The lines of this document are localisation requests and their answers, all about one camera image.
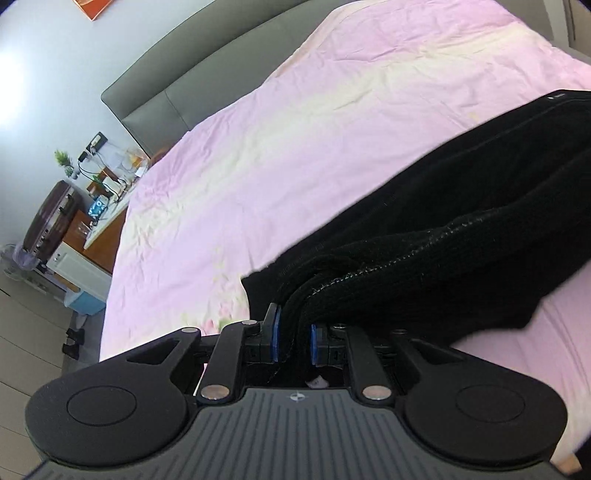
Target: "gray headboard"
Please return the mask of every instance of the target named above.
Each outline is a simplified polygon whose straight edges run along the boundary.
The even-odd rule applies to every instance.
[[[150,48],[101,99],[152,156],[250,93],[352,0],[215,0]]]

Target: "wooden cabinet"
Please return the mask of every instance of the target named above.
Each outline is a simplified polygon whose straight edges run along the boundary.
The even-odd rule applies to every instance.
[[[90,247],[84,248],[86,238],[80,234],[78,227],[81,223],[90,225],[92,219],[86,213],[78,210],[62,241],[112,275],[126,213],[127,208],[117,215]]]

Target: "ribbed gray surface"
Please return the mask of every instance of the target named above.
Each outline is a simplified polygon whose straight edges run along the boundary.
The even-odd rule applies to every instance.
[[[45,463],[32,480],[404,479],[556,480],[549,465],[473,472],[422,450],[389,410],[364,407],[346,390],[250,389],[241,401],[208,407],[169,450],[111,471]]]

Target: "potted plant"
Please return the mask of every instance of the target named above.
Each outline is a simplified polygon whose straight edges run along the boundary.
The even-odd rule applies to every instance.
[[[74,173],[74,167],[72,166],[72,159],[67,152],[62,150],[56,150],[55,153],[57,163],[60,167],[64,168],[67,177],[71,177]]]

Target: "blue box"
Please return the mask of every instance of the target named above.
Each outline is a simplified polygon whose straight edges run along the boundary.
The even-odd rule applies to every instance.
[[[79,292],[68,290],[64,297],[64,305],[82,315],[94,315],[106,307],[104,301],[100,301],[82,290]]]

